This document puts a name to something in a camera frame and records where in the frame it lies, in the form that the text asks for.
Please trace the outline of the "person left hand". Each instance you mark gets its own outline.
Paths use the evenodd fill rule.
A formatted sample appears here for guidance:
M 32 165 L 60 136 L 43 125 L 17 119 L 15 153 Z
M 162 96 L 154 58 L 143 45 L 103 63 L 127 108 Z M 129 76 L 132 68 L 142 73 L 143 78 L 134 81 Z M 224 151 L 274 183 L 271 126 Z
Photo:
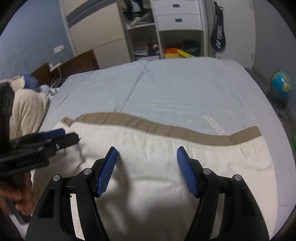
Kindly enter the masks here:
M 32 192 L 31 173 L 24 173 L 22 179 L 23 186 L 21 189 L 15 189 L 7 183 L 1 182 L 1 210 L 4 215 L 12 214 L 6 199 L 12 200 L 17 211 L 20 211 L 23 215 L 30 215 L 34 212 L 35 201 Z

